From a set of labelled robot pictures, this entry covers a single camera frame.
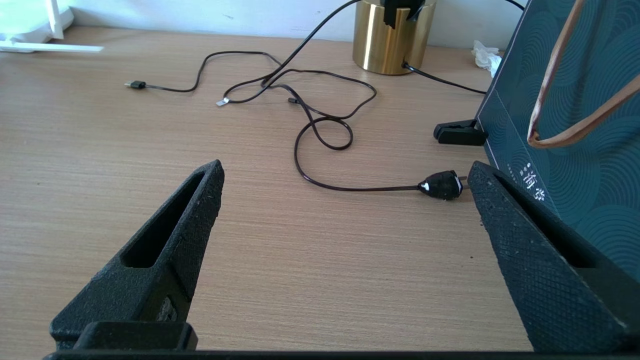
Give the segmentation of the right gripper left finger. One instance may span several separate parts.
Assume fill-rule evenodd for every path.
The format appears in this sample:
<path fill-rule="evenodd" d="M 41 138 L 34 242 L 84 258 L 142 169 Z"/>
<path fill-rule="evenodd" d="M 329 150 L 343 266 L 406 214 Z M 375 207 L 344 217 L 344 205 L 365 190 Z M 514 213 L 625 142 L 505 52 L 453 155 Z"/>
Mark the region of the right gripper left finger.
<path fill-rule="evenodd" d="M 194 172 L 50 323 L 57 350 L 94 322 L 185 322 L 225 173 L 221 161 Z"/>

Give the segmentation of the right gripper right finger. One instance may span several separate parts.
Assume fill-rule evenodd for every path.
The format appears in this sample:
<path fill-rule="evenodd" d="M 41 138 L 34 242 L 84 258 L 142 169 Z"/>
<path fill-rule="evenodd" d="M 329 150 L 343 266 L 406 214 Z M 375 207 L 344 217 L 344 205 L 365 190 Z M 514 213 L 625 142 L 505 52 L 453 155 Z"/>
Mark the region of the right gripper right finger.
<path fill-rule="evenodd" d="M 638 353 L 637 280 L 497 168 L 467 183 L 536 352 Z"/>

